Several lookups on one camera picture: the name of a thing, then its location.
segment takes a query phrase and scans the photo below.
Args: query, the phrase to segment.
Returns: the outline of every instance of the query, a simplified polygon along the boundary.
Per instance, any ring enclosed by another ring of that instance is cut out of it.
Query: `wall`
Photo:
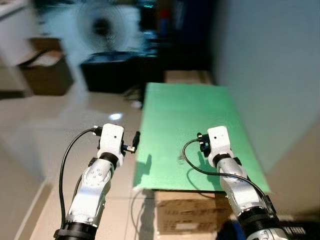
[[[216,81],[234,98],[272,187],[285,179],[296,186],[282,198],[291,201],[285,212],[295,212],[302,202],[289,196],[310,182],[313,176],[308,173],[320,159],[316,147],[308,148],[303,159],[298,154],[307,149],[303,139],[310,146],[318,144],[306,134],[319,114],[319,1],[222,0],[218,10],[212,41]],[[290,155],[294,146],[299,147],[297,155]],[[299,161],[304,167],[296,164]],[[314,201],[320,204],[318,183],[303,191],[306,199],[313,198],[303,202],[305,208]],[[280,184],[272,190],[284,189]]]

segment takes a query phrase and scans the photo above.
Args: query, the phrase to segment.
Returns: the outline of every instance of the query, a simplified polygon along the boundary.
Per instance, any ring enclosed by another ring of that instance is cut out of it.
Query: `black cable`
[[[59,198],[60,198],[60,206],[61,206],[61,229],[64,228],[65,226],[65,221],[66,221],[66,209],[65,209],[65,199],[64,199],[64,193],[63,193],[63,178],[64,178],[64,170],[65,170],[65,164],[66,164],[66,159],[68,156],[68,153],[70,152],[71,147],[73,144],[84,134],[89,133],[89,132],[94,132],[96,129],[95,128],[90,128],[87,129],[83,132],[81,132],[78,136],[76,136],[68,148],[66,149],[62,163],[61,163],[61,168],[60,168],[60,175],[59,175]]]
[[[79,188],[81,180],[82,180],[82,174],[80,175],[78,181],[76,182],[75,189],[74,189],[73,196],[72,196],[72,201],[74,201],[74,199],[75,199],[75,197],[77,195],[78,188]]]
[[[135,196],[133,197],[132,199],[132,202],[131,202],[131,209],[130,209],[130,215],[131,215],[131,221],[132,221],[132,224],[134,226],[134,229],[135,229],[135,234],[134,234],[134,238],[136,238],[136,235],[140,234],[139,230],[138,230],[138,222],[135,223],[135,220],[134,220],[134,203],[135,203],[135,200],[136,198],[138,197],[138,195],[142,192],[142,190],[138,191]]]
[[[242,177],[242,176],[238,176],[238,175],[234,175],[234,174],[230,174],[230,173],[220,173],[220,172],[209,172],[209,171],[204,171],[198,167],[196,167],[195,165],[193,165],[189,159],[187,158],[186,156],[186,148],[191,144],[191,143],[194,143],[194,142],[198,142],[197,139],[193,139],[191,141],[188,141],[183,149],[182,149],[182,154],[183,154],[183,157],[185,159],[185,161],[192,167],[194,168],[195,170],[197,170],[198,172],[202,173],[202,174],[206,174],[206,175],[211,175],[211,176],[223,176],[223,177],[231,177],[231,178],[236,178],[236,179],[240,179],[242,181],[245,181],[247,182],[248,184],[250,184],[251,186],[253,186],[259,193],[262,197],[265,197],[265,193],[256,185],[254,184],[252,181],[246,179],[245,177]]]
[[[208,196],[208,195],[204,195],[203,193],[201,192],[198,192],[198,194],[202,197],[205,197],[205,198],[208,198],[208,199],[216,199],[214,196]]]

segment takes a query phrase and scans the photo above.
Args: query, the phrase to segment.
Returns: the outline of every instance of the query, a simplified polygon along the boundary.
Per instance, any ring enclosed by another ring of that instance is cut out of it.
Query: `cardboard box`
[[[232,214],[224,194],[157,191],[157,230],[160,235],[212,233]]]
[[[170,70],[165,71],[165,82],[168,84],[204,84],[212,85],[208,71]]]
[[[157,235],[157,240],[215,240],[217,233],[191,233],[191,234],[163,234]]]
[[[73,84],[65,53],[57,38],[31,38],[34,47],[18,67],[35,95],[63,95]]]

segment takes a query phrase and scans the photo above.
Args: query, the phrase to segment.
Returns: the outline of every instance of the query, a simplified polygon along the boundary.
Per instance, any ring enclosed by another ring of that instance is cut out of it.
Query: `table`
[[[141,136],[137,152],[134,186],[179,191],[222,191],[217,176],[191,168],[182,148],[197,133],[212,127],[228,129],[231,149],[250,179],[269,192],[261,166],[247,138],[241,118],[226,88],[210,85],[149,83],[142,110]],[[188,158],[205,171],[215,172],[193,143]]]

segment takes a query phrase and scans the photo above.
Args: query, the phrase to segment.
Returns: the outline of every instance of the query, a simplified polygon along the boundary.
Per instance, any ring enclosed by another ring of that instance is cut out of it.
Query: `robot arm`
[[[64,228],[54,234],[56,239],[95,239],[115,169],[123,164],[124,151],[135,153],[137,150],[139,132],[133,139],[133,146],[128,146],[124,145],[122,126],[108,123],[96,129],[101,136],[97,159],[82,174],[81,187],[71,203]]]
[[[234,159],[226,127],[210,128],[208,134],[198,133],[197,137],[200,150],[218,173],[248,178],[245,169]],[[220,185],[247,240],[289,239],[268,196],[260,195],[251,184],[235,177],[221,176]]]

